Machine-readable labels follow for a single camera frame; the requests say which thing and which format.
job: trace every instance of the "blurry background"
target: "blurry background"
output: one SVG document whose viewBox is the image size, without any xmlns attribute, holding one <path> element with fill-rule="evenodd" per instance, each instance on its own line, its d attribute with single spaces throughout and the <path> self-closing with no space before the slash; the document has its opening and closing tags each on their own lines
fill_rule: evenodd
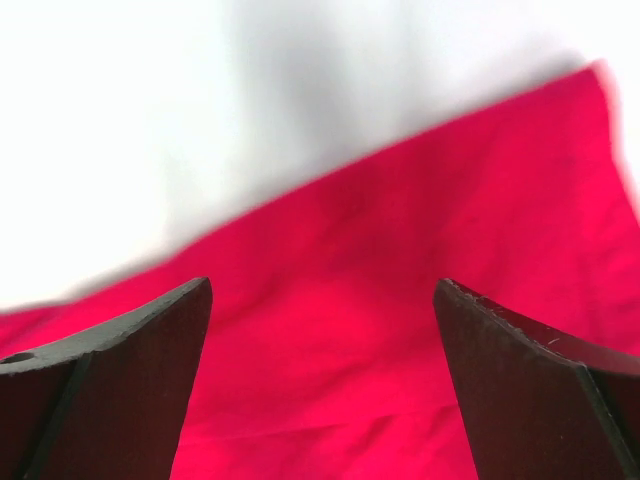
<svg viewBox="0 0 640 480">
<path fill-rule="evenodd" d="M 628 0 L 0 0 L 0 308 L 103 285 L 599 58 L 632 188 L 635 17 Z"/>
</svg>

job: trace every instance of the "red cloth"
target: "red cloth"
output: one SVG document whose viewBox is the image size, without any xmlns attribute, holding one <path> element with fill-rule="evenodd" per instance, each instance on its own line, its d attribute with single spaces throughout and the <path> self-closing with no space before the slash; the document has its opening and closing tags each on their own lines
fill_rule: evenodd
<svg viewBox="0 0 640 480">
<path fill-rule="evenodd" d="M 588 69 L 347 166 L 89 298 L 5 316 L 0 355 L 208 276 L 173 479 L 472 479 L 436 280 L 640 353 L 640 229 L 610 143 Z"/>
</svg>

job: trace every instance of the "pink fabric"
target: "pink fabric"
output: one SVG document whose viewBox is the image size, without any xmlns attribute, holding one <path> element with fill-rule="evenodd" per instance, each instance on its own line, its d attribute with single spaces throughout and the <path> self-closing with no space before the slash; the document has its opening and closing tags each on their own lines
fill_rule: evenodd
<svg viewBox="0 0 640 480">
<path fill-rule="evenodd" d="M 436 280 L 640 354 L 640 229 L 610 143 L 596 74 L 579 72 L 354 163 L 77 303 L 5 316 L 0 355 L 208 276 L 213 315 L 173 479 L 475 478 Z"/>
</svg>

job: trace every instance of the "black plastic piece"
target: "black plastic piece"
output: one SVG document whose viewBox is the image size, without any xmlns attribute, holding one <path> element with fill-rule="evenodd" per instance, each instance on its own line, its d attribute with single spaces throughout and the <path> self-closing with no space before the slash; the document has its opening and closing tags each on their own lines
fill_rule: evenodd
<svg viewBox="0 0 640 480">
<path fill-rule="evenodd" d="M 0 478 L 168 479 L 210 311 L 196 279 L 0 361 Z"/>
<path fill-rule="evenodd" d="M 640 358 L 451 280 L 434 307 L 480 479 L 640 478 Z"/>
</svg>

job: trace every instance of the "white background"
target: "white background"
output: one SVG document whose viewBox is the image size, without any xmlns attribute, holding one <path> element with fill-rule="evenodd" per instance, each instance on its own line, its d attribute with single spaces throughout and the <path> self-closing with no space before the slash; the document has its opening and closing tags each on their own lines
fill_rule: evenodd
<svg viewBox="0 0 640 480">
<path fill-rule="evenodd" d="M 0 0 L 0 308 L 594 59 L 640 179 L 635 3 Z"/>
</svg>

